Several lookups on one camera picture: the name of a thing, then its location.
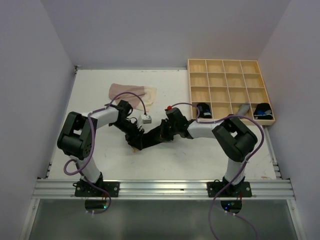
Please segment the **wooden compartment tray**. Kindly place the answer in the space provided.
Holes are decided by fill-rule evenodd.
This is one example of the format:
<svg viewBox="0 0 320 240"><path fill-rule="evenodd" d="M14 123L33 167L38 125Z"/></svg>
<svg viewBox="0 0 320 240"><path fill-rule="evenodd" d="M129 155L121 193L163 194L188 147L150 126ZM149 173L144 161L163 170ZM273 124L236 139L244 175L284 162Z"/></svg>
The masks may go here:
<svg viewBox="0 0 320 240"><path fill-rule="evenodd" d="M190 103L207 103L212 119L236 114L243 103L250 103L247 117L254 119L257 104L269 103L273 120L255 119L262 126L271 126L276 117L257 60L188 59Z"/></svg>

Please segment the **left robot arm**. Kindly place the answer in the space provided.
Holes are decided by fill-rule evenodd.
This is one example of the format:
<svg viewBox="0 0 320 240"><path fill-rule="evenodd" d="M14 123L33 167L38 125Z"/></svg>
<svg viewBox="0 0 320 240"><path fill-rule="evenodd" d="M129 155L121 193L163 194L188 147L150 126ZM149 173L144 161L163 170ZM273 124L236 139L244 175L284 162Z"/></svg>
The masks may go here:
<svg viewBox="0 0 320 240"><path fill-rule="evenodd" d="M114 126L125 133L127 141L141 137L144 130L128 119L131 110L131 105L122 100L117 105L107 104L87 114L72 111L64 121L57 140L57 147L69 157L63 172L67 176L80 174L92 196L99 196L104 190L100 181L102 173L93 158L96 132L104 126Z"/></svg>

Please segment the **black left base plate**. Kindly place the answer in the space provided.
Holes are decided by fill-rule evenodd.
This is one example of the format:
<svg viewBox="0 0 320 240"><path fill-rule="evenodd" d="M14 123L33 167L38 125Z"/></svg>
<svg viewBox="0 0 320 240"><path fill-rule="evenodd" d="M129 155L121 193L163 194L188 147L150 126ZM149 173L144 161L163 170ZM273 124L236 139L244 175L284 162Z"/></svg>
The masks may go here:
<svg viewBox="0 0 320 240"><path fill-rule="evenodd" d="M104 197L107 196L107 192L110 197L117 198L120 191L120 183L118 181L100 181L91 186L88 182L79 180L74 182L72 186L75 188L75 197Z"/></svg>

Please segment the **dark rolled underwear in tray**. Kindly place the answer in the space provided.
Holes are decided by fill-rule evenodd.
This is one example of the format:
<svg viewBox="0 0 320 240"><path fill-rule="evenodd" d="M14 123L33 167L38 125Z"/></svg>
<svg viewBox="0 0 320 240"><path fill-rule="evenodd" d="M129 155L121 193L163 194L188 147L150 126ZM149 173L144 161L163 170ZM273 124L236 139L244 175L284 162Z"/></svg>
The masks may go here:
<svg viewBox="0 0 320 240"><path fill-rule="evenodd" d="M199 109L199 118L211 119L213 117L211 112L211 107L209 106L208 103L199 102L196 106Z"/></svg>

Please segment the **black blue rolled underwear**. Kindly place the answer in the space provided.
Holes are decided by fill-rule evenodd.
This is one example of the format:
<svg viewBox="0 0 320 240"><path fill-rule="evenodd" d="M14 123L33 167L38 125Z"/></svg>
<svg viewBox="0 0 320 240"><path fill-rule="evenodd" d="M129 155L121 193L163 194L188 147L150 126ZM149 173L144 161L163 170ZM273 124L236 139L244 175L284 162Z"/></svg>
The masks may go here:
<svg viewBox="0 0 320 240"><path fill-rule="evenodd" d="M270 104L266 102L257 104L253 117L256 120L273 120L274 116Z"/></svg>

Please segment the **aluminium front rail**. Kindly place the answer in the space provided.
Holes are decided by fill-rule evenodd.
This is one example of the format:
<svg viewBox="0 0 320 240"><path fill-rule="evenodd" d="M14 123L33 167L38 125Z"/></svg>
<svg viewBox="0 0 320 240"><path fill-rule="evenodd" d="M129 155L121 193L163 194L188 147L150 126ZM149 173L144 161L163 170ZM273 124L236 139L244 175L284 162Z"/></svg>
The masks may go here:
<svg viewBox="0 0 320 240"><path fill-rule="evenodd" d="M207 200L209 180L106 180L120 183L121 200ZM76 197L69 179L40 179L36 182L34 199L99 199L101 197ZM225 200L293 200L295 194L289 180L250 180L252 197L222 197Z"/></svg>

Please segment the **black underwear tan waistband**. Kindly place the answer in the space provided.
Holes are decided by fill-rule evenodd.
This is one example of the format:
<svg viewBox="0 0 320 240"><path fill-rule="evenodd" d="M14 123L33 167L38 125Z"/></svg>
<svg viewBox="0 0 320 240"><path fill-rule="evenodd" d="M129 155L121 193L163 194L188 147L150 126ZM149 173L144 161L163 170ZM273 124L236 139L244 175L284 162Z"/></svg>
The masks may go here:
<svg viewBox="0 0 320 240"><path fill-rule="evenodd" d="M160 125L151 129L147 133L144 132L142 137L142 150L160 144L159 136Z"/></svg>

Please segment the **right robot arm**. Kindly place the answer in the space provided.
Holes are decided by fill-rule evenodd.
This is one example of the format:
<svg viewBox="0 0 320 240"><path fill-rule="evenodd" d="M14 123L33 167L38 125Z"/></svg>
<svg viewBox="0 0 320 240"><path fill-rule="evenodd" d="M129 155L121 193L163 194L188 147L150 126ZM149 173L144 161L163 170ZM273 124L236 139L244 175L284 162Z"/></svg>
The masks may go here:
<svg viewBox="0 0 320 240"><path fill-rule="evenodd" d="M172 141L175 135L186 139L208 138L219 143L228 157L227 169L223 176L223 192L227 196L235 196L245 179L245 162L258 143L257 136L240 120L238 115L228 115L218 121L199 122L188 120L174 107L166 112L161 121L159 139Z"/></svg>

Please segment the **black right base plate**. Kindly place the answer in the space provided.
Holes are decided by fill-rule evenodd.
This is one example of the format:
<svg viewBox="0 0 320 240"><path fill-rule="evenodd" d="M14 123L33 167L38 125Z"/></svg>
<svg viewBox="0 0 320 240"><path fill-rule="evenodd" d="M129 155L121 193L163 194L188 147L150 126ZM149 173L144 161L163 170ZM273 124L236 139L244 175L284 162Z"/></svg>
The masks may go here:
<svg viewBox="0 0 320 240"><path fill-rule="evenodd" d="M209 198L214 198L216 194L227 185L224 181L209 181L206 183L207 194ZM243 181L237 185L229 185L218 197L221 198L251 198L253 196L251 185L248 181Z"/></svg>

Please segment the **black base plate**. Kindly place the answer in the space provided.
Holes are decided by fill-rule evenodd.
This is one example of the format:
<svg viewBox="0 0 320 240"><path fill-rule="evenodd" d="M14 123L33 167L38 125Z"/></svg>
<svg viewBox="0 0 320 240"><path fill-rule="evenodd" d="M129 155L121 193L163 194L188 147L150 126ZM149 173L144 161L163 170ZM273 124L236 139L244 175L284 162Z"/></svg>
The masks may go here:
<svg viewBox="0 0 320 240"><path fill-rule="evenodd" d="M88 182L79 180L74 182L72 186L75 188L75 197L104 197L107 196L107 192L110 197L117 198L120 191L120 183L118 181L100 181L91 186Z"/></svg>
<svg viewBox="0 0 320 240"><path fill-rule="evenodd" d="M206 183L207 194L209 198L214 198L216 194L227 185L224 181L209 181ZM218 197L221 198L251 198L253 196L251 185L248 181L243 181L237 185L229 185Z"/></svg>

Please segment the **pink beige underwear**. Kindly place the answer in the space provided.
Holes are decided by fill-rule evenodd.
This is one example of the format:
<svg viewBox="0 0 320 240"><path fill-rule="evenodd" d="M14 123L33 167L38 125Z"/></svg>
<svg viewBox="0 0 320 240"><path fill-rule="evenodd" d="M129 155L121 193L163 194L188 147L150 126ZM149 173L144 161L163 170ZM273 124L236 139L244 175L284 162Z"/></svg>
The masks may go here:
<svg viewBox="0 0 320 240"><path fill-rule="evenodd" d="M113 105L117 105L121 100L127 101L133 109L144 111L144 106L140 99L133 95L136 94L144 103L146 112L150 111L151 106L156 100L157 88L151 86L122 85L112 83L109 88L108 97L113 100Z"/></svg>

